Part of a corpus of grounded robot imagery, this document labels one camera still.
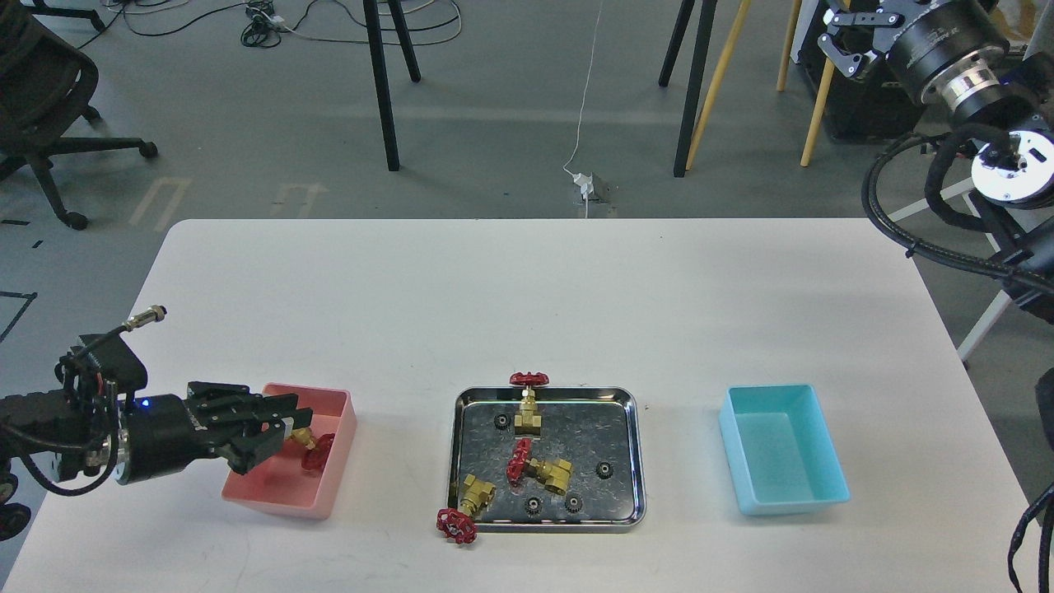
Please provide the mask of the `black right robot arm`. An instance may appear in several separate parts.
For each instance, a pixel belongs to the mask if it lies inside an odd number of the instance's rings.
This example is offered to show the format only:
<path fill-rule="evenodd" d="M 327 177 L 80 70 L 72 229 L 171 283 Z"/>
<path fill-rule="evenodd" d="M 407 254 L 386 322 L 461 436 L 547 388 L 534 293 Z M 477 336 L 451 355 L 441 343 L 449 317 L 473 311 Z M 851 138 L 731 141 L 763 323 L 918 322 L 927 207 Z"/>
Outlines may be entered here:
<path fill-rule="evenodd" d="M 1037 53 L 998 75 L 1010 45 L 976 1 L 881 1 L 872 12 L 832 1 L 824 23 L 819 48 L 843 76 L 885 63 L 915 104 L 949 110 L 945 134 L 907 133 L 868 169 L 860 198 L 870 221 L 907 258 L 993 278 L 1016 307 L 1051 322 L 1052 221 L 1027 230 L 1011 211 L 1052 205 L 1052 57 Z M 922 240 L 881 207 L 880 173 L 912 147 L 935 149 L 926 206 L 950 226 L 990 233 L 993 256 Z"/>

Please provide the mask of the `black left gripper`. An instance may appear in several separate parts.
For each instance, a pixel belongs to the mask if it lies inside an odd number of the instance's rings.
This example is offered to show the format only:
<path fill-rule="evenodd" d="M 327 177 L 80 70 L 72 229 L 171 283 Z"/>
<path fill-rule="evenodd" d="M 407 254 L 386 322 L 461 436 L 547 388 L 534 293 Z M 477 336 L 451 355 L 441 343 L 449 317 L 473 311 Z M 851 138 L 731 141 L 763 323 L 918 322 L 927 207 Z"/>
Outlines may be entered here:
<path fill-rule="evenodd" d="M 253 394 L 248 386 L 192 381 L 186 395 L 151 395 L 124 406 L 115 479 L 132 485 L 173 475 L 195 460 L 226 460 L 245 475 L 282 450 L 286 441 L 315 450 L 301 422 L 300 396 Z"/>

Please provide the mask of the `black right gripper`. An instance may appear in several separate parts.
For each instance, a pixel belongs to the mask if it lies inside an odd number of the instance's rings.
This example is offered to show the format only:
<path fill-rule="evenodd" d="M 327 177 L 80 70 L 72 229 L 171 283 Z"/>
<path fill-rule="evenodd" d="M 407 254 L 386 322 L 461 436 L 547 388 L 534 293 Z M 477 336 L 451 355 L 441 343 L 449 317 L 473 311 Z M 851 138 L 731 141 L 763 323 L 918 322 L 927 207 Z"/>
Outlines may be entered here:
<path fill-rule="evenodd" d="M 829 4 L 817 46 L 846 78 L 859 78 L 884 60 L 918 105 L 968 102 L 999 95 L 991 70 L 1009 42 L 977 1 L 889 1 L 870 12 Z"/>

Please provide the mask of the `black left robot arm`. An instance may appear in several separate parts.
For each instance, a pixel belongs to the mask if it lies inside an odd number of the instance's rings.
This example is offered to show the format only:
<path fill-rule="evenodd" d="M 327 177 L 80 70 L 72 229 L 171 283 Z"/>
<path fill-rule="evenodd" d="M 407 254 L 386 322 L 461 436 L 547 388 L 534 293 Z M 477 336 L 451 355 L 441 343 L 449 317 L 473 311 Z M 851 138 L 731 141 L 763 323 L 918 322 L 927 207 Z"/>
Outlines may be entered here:
<path fill-rule="evenodd" d="M 247 386 L 192 381 L 184 397 L 140 397 L 147 367 L 124 334 L 165 319 L 148 307 L 104 334 L 83 334 L 60 357 L 57 390 L 8 395 L 1 406 L 2 539 L 28 525 L 30 507 L 12 502 L 19 459 L 53 494 L 75 497 L 114 478 L 121 485 L 181 472 L 195 460 L 222 458 L 245 475 L 289 442 L 304 447 L 302 468 L 326 464 L 334 437 L 316 434 L 297 395 L 253 394 Z"/>

